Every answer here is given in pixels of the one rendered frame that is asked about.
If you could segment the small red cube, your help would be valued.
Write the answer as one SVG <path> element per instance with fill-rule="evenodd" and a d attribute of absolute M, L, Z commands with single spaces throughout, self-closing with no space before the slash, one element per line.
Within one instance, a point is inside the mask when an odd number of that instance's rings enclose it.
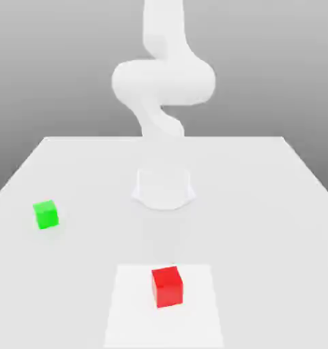
<path fill-rule="evenodd" d="M 177 266 L 154 269 L 151 277 L 157 308 L 183 303 L 183 281 Z"/>

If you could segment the small green cube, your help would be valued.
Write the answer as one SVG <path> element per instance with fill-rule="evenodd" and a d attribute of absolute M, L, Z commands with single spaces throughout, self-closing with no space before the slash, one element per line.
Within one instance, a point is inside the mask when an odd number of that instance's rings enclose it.
<path fill-rule="evenodd" d="M 35 203 L 33 209 L 39 229 L 46 229 L 59 224 L 57 207 L 53 200 Z"/>

